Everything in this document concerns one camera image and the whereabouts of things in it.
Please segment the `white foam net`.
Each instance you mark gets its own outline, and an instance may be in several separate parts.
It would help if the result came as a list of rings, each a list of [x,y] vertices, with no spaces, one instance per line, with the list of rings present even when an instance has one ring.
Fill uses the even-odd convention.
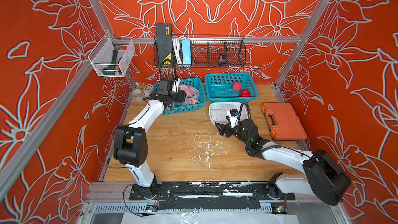
[[[209,110],[210,120],[214,123],[226,122],[227,112],[220,108],[212,108]]]
[[[238,102],[227,102],[227,103],[223,104],[221,106],[221,108],[223,109],[224,112],[227,112],[233,108],[236,108],[239,113],[243,113],[244,110],[240,111],[240,106],[241,106],[241,103],[238,103]]]

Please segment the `orange tool case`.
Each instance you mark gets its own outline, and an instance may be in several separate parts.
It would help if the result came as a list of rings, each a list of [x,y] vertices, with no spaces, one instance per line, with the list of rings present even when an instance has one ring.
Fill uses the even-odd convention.
[[[272,139],[276,141],[304,141],[307,134],[290,103],[266,102],[262,112]]]

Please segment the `clear acrylic wall box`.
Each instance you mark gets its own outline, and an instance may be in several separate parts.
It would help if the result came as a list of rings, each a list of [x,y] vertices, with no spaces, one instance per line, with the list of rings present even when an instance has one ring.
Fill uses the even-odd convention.
[[[105,33],[88,58],[100,77],[124,77],[135,55],[132,39],[113,38]]]

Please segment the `light blue power bank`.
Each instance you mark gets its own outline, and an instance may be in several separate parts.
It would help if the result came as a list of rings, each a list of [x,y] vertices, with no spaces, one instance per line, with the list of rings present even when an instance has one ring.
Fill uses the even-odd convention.
[[[192,64],[191,59],[191,41],[188,39],[184,39],[181,42],[182,46],[182,57],[183,57],[183,64],[187,67],[190,67]]]

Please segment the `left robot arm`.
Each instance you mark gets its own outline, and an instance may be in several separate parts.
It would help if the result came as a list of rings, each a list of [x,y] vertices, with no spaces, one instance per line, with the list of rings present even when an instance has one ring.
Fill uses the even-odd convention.
[[[160,79],[150,96],[144,98],[145,108],[128,124],[115,129],[114,159],[131,172],[145,200],[157,195],[157,178],[147,163],[147,131],[167,107],[185,101],[187,94],[178,89],[179,84],[177,76]]]

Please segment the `clear tape roll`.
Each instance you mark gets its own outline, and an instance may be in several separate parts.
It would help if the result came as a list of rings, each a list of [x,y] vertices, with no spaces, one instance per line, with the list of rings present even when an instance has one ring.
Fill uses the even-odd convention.
[[[140,102],[144,99],[144,91],[142,89],[134,89],[131,92],[132,101]]]

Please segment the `small black device in basket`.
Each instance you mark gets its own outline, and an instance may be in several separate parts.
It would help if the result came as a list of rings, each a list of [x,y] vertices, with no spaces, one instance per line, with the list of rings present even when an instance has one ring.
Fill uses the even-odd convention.
[[[222,53],[219,57],[219,66],[225,67],[226,65],[227,65],[227,55],[225,53]]]

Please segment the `dark green handled tool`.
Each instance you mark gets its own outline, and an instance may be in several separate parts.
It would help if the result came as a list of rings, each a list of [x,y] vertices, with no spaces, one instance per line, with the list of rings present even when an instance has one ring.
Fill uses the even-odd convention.
[[[104,75],[110,76],[110,75],[115,75],[117,71],[117,57],[118,57],[118,50],[115,49],[113,50],[113,55],[111,59],[110,65],[105,67],[102,72]]]

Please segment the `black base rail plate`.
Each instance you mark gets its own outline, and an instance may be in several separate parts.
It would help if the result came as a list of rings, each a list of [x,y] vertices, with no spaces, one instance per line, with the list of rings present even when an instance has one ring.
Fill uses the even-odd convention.
[[[285,214],[287,201],[294,200],[294,194],[271,198],[264,182],[164,181],[158,183],[152,200],[146,200],[138,186],[133,185],[125,206],[135,214],[189,211]]]

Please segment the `teal basket with netted apples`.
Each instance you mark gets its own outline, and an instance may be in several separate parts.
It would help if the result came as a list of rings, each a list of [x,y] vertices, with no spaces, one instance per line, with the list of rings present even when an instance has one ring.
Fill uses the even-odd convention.
[[[173,102],[172,108],[168,107],[162,115],[197,111],[206,103],[204,86],[199,78],[182,79],[179,87],[187,93],[186,99],[182,103]]]

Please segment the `black box device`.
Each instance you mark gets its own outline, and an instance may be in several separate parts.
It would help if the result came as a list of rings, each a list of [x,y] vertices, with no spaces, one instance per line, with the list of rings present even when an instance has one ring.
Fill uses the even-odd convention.
[[[156,38],[159,64],[171,67],[173,60],[173,37],[170,24],[156,24]]]

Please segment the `white plastic tub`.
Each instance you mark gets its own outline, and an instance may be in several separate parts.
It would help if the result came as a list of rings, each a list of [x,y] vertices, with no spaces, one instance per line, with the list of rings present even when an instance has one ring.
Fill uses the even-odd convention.
[[[240,119],[238,119],[235,114],[231,114],[233,109],[237,110],[239,113],[241,103],[239,102],[220,102],[220,103],[212,103],[209,106],[209,116],[212,125],[215,123],[227,125],[231,124],[231,127],[234,128],[238,121],[243,121],[248,119],[248,113],[245,107],[243,107],[240,113]]]

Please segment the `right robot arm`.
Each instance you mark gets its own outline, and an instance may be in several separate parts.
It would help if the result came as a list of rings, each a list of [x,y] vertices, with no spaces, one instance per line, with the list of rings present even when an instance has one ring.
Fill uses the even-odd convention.
[[[323,203],[338,205],[352,184],[351,178],[325,151],[301,151],[262,138],[251,118],[229,117],[228,124],[215,123],[221,136],[236,137],[245,144],[250,157],[278,162],[300,172],[299,175],[276,173],[267,181],[265,193],[278,200],[287,194],[317,197]]]

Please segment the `white remote control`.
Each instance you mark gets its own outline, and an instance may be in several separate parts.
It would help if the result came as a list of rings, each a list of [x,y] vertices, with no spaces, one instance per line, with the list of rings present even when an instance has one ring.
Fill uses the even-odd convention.
[[[147,84],[143,89],[144,97],[149,97],[153,93],[153,85]]]

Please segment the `teal basket for bare apples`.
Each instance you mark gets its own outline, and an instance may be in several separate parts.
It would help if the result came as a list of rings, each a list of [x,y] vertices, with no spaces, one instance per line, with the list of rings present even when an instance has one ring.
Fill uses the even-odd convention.
[[[249,103],[259,97],[257,87],[249,73],[207,74],[205,88],[211,103]]]

